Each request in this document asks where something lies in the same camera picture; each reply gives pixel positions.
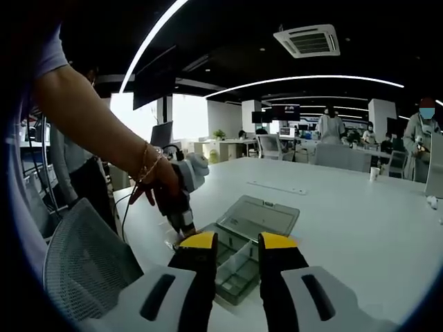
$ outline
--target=monitor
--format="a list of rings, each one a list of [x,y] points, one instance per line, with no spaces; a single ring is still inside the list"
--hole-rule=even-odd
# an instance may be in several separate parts
[[[431,161],[429,163],[428,179],[424,193],[443,199],[443,136],[432,135]]]
[[[272,106],[272,119],[279,121],[300,121],[300,106]]]
[[[158,124],[152,127],[151,145],[164,148],[171,143],[172,121]]]
[[[289,128],[289,127],[280,128],[279,136],[281,138],[295,138],[296,137],[296,130],[295,130],[295,128]]]
[[[266,112],[252,112],[252,123],[271,123],[272,114],[269,111]]]

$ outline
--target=white column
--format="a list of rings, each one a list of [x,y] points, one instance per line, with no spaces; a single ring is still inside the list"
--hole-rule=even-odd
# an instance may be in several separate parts
[[[172,96],[169,95],[166,97],[166,113],[168,116],[168,121],[172,120]],[[157,120],[159,123],[164,123],[165,119],[163,119],[163,98],[159,98],[157,100]]]
[[[372,99],[369,103],[369,121],[374,124],[375,138],[382,142],[388,130],[388,118],[397,119],[394,102]]]
[[[242,128],[246,133],[255,133],[255,123],[252,123],[252,112],[261,112],[262,103],[258,100],[242,102]]]

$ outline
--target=plastic box lid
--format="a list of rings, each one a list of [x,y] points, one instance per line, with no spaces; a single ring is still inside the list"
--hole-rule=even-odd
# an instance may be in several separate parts
[[[243,195],[216,223],[257,243],[261,232],[288,237],[299,214],[299,209]]]

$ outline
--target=pillar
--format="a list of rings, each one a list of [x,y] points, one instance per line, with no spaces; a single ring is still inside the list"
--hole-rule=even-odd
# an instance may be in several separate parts
[[[255,133],[255,123],[252,123],[252,112],[261,112],[262,102],[247,100],[242,102],[242,129],[246,133]]]
[[[394,102],[372,99],[369,103],[369,121],[374,124],[375,138],[382,142],[388,130],[388,118],[397,119]]]

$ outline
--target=face mask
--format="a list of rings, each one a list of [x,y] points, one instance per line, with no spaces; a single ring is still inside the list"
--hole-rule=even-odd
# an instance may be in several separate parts
[[[420,115],[423,119],[432,119],[435,109],[433,107],[420,107]]]

